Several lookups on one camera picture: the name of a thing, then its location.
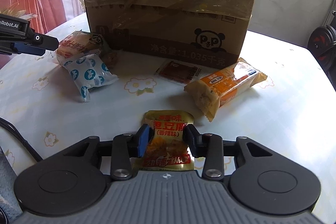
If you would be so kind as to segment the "gold spicy tofu packet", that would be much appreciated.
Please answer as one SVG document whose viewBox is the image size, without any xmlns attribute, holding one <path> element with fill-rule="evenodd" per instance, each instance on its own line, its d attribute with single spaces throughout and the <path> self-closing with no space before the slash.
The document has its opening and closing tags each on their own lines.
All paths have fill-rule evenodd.
<svg viewBox="0 0 336 224">
<path fill-rule="evenodd" d="M 184 127 L 194 123 L 190 113 L 182 110 L 150 110 L 145 113 L 144 122 L 154 130 L 154 136 L 150 138 L 144 156 L 135 159 L 135 169 L 194 169 L 194 160 L 182 138 Z"/>
</svg>

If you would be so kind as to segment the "pink bread snack packet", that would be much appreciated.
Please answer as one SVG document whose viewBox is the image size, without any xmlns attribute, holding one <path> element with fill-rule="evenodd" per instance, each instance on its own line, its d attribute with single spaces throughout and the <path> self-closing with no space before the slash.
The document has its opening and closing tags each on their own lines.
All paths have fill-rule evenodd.
<svg viewBox="0 0 336 224">
<path fill-rule="evenodd" d="M 62 65 L 72 57 L 93 53 L 97 53 L 109 69 L 112 69 L 118 61 L 118 52 L 110 49 L 102 35 L 84 31 L 74 31 L 64 38 L 57 50 L 49 53 L 47 60 Z"/>
</svg>

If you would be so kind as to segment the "white blue candy packet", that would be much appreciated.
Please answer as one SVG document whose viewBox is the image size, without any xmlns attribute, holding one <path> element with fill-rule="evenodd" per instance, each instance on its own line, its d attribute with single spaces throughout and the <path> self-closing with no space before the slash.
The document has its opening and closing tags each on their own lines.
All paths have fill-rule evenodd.
<svg viewBox="0 0 336 224">
<path fill-rule="evenodd" d="M 118 76 L 108 69 L 98 53 L 73 56 L 64 60 L 62 66 L 69 72 L 83 102 L 90 101 L 91 89 L 111 85 L 118 80 Z"/>
</svg>

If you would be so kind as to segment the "orange wafer snack bar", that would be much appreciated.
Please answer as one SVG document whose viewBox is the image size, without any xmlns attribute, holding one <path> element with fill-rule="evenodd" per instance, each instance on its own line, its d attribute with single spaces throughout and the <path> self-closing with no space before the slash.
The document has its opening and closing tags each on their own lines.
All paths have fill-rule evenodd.
<svg viewBox="0 0 336 224">
<path fill-rule="evenodd" d="M 239 58 L 235 64 L 187 84 L 184 91 L 212 122 L 221 106 L 266 79 L 266 74 Z"/>
</svg>

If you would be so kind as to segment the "dark brown flat packet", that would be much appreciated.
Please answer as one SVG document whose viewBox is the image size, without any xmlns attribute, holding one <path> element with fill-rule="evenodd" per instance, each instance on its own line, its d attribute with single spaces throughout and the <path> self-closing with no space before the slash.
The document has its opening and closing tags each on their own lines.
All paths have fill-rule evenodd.
<svg viewBox="0 0 336 224">
<path fill-rule="evenodd" d="M 190 82 L 206 77 L 215 71 L 217 71 L 217 69 L 166 59 L 155 71 L 155 75 L 174 83 L 187 85 Z"/>
</svg>

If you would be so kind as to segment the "blue fuzzy sleeve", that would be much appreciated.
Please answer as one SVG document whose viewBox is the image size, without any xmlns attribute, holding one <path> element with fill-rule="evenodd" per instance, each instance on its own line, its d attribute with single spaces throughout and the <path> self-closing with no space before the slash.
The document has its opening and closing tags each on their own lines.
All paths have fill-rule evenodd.
<svg viewBox="0 0 336 224">
<path fill-rule="evenodd" d="M 12 223 L 22 214 L 21 207 L 14 193 L 17 178 L 4 152 L 0 151 L 0 206 L 1 224 Z"/>
</svg>

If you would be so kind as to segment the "brown cardboard box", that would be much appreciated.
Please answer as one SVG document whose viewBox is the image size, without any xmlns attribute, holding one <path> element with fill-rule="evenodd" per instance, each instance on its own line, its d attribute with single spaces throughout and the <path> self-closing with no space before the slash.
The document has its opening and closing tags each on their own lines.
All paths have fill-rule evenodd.
<svg viewBox="0 0 336 224">
<path fill-rule="evenodd" d="M 117 50 L 222 69 L 240 55 L 255 0 L 84 0 Z"/>
</svg>

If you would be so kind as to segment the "black exercise bike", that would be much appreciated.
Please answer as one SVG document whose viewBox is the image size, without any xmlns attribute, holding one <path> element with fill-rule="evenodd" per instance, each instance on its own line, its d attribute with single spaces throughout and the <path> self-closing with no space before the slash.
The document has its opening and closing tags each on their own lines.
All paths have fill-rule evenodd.
<svg viewBox="0 0 336 224">
<path fill-rule="evenodd" d="M 307 49 L 333 83 L 335 81 L 335 0 L 332 1 L 323 25 L 311 33 Z"/>
</svg>

